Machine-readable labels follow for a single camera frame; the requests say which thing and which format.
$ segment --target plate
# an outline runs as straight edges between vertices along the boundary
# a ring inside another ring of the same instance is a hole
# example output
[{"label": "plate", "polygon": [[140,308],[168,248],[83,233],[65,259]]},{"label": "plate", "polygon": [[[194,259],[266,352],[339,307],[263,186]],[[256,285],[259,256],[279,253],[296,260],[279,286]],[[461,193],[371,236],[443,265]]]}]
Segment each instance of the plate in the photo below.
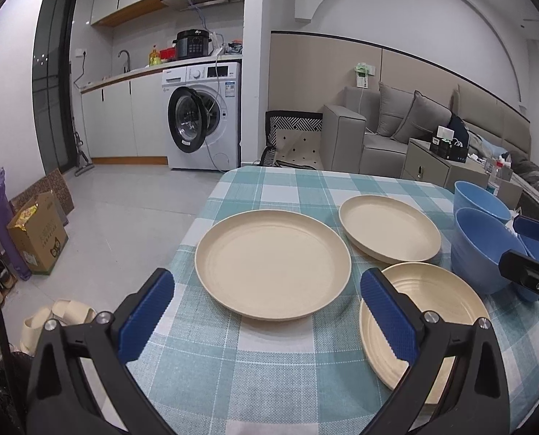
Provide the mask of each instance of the plate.
[{"label": "plate", "polygon": [[327,306],[346,287],[351,268],[336,232],[281,210],[228,217],[205,234],[195,253],[199,280],[215,300],[265,321],[297,319]]},{"label": "plate", "polygon": [[[422,312],[438,312],[444,321],[456,324],[474,324],[479,317],[489,318],[485,305],[473,289],[443,268],[429,263],[401,263],[388,267],[383,273],[396,290],[408,295]],[[394,356],[364,300],[360,306],[360,336],[370,366],[385,385],[394,389],[408,363]],[[454,357],[444,359],[427,404],[439,402],[453,361]]]},{"label": "plate", "polygon": [[340,221],[350,241],[384,263],[430,260],[440,250],[440,232],[418,209],[386,196],[344,201]]}]

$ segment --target red container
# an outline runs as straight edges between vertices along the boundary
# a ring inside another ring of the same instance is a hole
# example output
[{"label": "red container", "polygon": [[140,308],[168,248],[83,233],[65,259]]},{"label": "red container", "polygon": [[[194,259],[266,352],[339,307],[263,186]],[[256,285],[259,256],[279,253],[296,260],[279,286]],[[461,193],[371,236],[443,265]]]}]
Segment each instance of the red container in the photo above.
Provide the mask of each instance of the red container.
[{"label": "red container", "polygon": [[177,49],[174,47],[169,47],[168,49],[161,50],[160,58],[161,60],[167,59],[172,60],[177,56]]}]

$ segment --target kitchen counter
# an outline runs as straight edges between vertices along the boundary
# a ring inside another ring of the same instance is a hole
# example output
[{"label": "kitchen counter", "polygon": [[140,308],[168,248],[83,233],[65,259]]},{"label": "kitchen counter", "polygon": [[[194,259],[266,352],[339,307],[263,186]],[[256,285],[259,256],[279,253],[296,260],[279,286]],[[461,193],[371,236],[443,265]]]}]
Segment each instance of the kitchen counter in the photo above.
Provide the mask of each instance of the kitchen counter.
[{"label": "kitchen counter", "polygon": [[[242,59],[241,54],[225,54],[225,55],[219,56],[218,62],[238,61],[241,59]],[[161,63],[160,65],[153,65],[150,67],[138,68],[135,70],[131,70],[130,72],[126,72],[125,74],[115,75],[113,77],[107,78],[100,82],[89,83],[88,85],[80,88],[80,92],[86,93],[89,91],[96,90],[98,88],[103,88],[105,86],[112,85],[114,83],[123,82],[125,80],[130,80],[132,78],[142,77],[144,75],[150,75],[150,74],[157,74],[158,72],[162,72],[163,70],[166,70],[167,68],[171,68],[171,67],[183,67],[183,66],[188,66],[188,65],[197,65],[200,63],[214,63],[215,60],[216,60],[216,57],[199,57],[199,58],[194,58],[194,59],[175,60],[173,62]]]}]

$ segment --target blue bowl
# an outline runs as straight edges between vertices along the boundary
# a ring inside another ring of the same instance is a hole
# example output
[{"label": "blue bowl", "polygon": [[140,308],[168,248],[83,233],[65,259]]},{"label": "blue bowl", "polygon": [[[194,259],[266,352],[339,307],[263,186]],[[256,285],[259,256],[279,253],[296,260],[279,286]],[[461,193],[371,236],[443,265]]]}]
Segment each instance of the blue bowl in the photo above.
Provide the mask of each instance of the blue bowl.
[{"label": "blue bowl", "polygon": [[499,260],[507,250],[526,253],[519,239],[493,216],[470,207],[455,215],[451,242],[453,273],[481,295],[490,295],[510,281],[499,273]]},{"label": "blue bowl", "polygon": [[488,213],[503,224],[511,220],[511,212],[498,197],[467,181],[456,181],[454,184],[453,213],[463,207],[472,207]]},{"label": "blue bowl", "polygon": [[[539,261],[539,242],[521,234],[518,235],[518,238],[525,247],[527,255],[529,255],[534,260]],[[524,301],[534,303],[539,299],[539,295],[537,293],[529,291],[526,287],[520,286],[515,283],[513,283],[513,287],[515,288],[515,291],[517,291],[519,297]]]}]

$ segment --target bottle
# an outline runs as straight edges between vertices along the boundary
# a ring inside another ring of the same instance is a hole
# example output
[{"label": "bottle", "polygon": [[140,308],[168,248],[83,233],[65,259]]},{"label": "bottle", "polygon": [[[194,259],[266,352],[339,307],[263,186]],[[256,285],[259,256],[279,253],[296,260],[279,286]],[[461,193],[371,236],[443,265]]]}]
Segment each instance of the bottle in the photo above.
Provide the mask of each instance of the bottle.
[{"label": "bottle", "polygon": [[491,175],[489,176],[489,182],[487,184],[487,191],[493,193],[495,196],[499,193],[501,187],[501,173],[503,171],[503,162],[501,159],[493,166]]},{"label": "bottle", "polygon": [[157,52],[157,46],[154,45],[152,51],[149,54],[149,65],[160,64],[160,57]]}]

